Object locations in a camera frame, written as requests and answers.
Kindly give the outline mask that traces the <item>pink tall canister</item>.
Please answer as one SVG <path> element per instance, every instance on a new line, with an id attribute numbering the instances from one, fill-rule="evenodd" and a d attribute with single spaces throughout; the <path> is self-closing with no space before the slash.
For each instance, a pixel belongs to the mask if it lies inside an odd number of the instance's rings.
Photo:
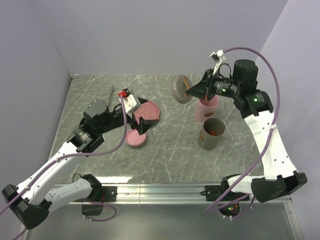
<path id="1" fill-rule="evenodd" d="M 194 118 L 197 122 L 203 123 L 211 118 L 219 104 L 219 98 L 215 95 L 211 100 L 198 99 L 195 105 Z"/>

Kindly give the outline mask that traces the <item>steel serving tongs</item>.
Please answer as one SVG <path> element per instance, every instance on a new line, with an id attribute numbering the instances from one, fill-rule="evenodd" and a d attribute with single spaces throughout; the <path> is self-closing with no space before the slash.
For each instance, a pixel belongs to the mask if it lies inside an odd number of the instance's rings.
<path id="1" fill-rule="evenodd" d="M 114 86 L 112 85 L 111 88 L 110 88 L 109 98 L 108 98 L 108 103 L 107 103 L 108 109 L 111 108 L 112 97 L 113 97 L 114 90 L 115 90 L 115 88 L 114 88 Z"/>

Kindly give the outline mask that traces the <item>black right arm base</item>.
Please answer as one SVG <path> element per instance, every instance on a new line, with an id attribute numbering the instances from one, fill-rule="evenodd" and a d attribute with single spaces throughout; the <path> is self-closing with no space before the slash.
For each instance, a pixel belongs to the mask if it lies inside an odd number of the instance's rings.
<path id="1" fill-rule="evenodd" d="M 204 190 L 200 192 L 200 195 L 205 196 L 207 202 L 214 202 L 220 197 L 220 195 L 223 194 L 223 192 L 224 189 L 221 185 L 205 185 Z M 245 195 L 246 194 L 244 193 L 235 193 L 230 191 L 226 196 L 223 197 L 222 201 L 230 202 Z"/>

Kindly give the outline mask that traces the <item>grey tall canister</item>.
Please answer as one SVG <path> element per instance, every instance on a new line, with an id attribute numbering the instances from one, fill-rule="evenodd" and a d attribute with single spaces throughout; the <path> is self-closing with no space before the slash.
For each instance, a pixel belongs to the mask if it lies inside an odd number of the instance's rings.
<path id="1" fill-rule="evenodd" d="M 224 136 L 226 126 L 222 120 L 216 117 L 208 118 L 204 121 L 197 143 L 200 148 L 210 151 L 216 148 Z"/>

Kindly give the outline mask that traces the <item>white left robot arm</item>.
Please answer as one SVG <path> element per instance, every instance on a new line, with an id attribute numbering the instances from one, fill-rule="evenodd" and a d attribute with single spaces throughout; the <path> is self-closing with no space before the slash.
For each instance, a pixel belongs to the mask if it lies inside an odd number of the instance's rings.
<path id="1" fill-rule="evenodd" d="M 102 184 L 92 174 L 60 188 L 54 185 L 81 157 L 98 155 L 95 150 L 104 142 L 105 133 L 131 127 L 142 135 L 159 122 L 160 110 L 150 100 L 129 95 L 121 96 L 119 101 L 112 111 L 104 100 L 90 102 L 79 126 L 49 161 L 17 186 L 9 184 L 2 190 L 5 208 L 11 209 L 26 229 L 34 229 L 70 202 L 99 202 L 105 198 Z"/>

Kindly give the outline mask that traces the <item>pink scalloped plate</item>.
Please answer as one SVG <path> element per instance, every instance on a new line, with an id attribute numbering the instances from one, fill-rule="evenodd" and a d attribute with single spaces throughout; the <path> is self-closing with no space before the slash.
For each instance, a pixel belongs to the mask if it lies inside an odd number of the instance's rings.
<path id="1" fill-rule="evenodd" d="M 134 117 L 137 123 L 139 123 L 139 119 L 143 118 L 145 120 L 159 120 L 161 111 L 158 106 L 148 100 L 145 103 L 142 103 L 140 108 L 138 108 L 134 112 Z"/>

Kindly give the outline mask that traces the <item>pink round lid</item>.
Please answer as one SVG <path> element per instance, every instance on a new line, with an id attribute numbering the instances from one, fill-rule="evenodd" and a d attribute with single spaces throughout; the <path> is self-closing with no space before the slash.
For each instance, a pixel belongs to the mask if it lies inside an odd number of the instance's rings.
<path id="1" fill-rule="evenodd" d="M 131 129 L 126 133 L 125 142 L 131 147 L 139 147 L 145 143 L 147 134 L 139 135 L 136 129 Z"/>

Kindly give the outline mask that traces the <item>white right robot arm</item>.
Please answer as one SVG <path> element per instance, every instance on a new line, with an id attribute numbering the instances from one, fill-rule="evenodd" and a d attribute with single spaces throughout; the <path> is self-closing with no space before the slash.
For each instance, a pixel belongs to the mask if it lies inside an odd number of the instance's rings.
<path id="1" fill-rule="evenodd" d="M 269 95 L 257 88 L 258 67 L 248 59 L 234 63 L 229 76 L 220 73 L 222 60 L 204 72 L 199 83 L 186 93 L 199 100 L 209 101 L 214 96 L 233 99 L 242 119 L 249 127 L 262 162 L 263 176 L 250 176 L 249 170 L 223 178 L 219 199 L 232 200 L 238 193 L 254 196 L 260 203 L 293 194 L 308 181 L 298 172 L 287 154 L 276 125 L 278 109 L 274 109 Z"/>

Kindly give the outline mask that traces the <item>grey round lid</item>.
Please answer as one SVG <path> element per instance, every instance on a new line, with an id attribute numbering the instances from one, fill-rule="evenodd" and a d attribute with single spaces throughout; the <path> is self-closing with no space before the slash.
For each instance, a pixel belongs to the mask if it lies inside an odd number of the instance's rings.
<path id="1" fill-rule="evenodd" d="M 181 104 L 189 102 L 192 97 L 187 94 L 187 90 L 192 87 L 190 79 L 185 75 L 176 75 L 170 83 L 171 94 L 174 99 Z"/>

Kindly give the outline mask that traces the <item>aluminium front rail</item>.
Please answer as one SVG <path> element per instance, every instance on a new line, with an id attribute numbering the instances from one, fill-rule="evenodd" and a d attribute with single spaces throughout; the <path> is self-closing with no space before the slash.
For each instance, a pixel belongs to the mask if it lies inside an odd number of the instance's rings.
<path id="1" fill-rule="evenodd" d="M 208 182 L 103 183 L 116 187 L 115 205 L 209 205 Z"/>

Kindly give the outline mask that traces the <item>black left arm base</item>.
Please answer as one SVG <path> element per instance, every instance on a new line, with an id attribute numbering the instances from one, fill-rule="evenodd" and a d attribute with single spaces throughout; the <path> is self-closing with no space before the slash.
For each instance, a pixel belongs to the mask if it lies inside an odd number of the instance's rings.
<path id="1" fill-rule="evenodd" d="M 94 189 L 93 193 L 89 197 L 77 199 L 75 200 L 75 202 L 91 201 L 91 202 L 99 202 L 99 203 L 113 203 L 117 199 L 117 194 L 118 194 L 117 190 L 118 190 L 118 187 L 115 185 L 102 186 L 99 189 L 99 192 Z"/>

